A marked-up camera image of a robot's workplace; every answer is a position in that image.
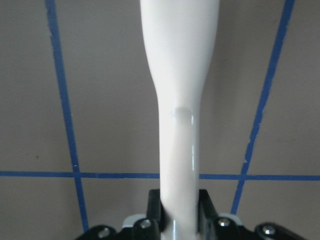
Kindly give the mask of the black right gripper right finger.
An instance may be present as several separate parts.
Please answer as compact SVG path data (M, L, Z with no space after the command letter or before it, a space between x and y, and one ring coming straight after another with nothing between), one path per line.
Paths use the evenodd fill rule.
M217 216L218 213L208 191L200 189L198 197L198 230L200 232L211 232Z

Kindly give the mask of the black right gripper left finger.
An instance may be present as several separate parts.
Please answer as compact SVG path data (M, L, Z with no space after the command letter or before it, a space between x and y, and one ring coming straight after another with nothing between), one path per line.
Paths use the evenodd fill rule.
M146 217L156 220L159 231L165 227L165 212L160 197L160 189L151 189L148 192Z

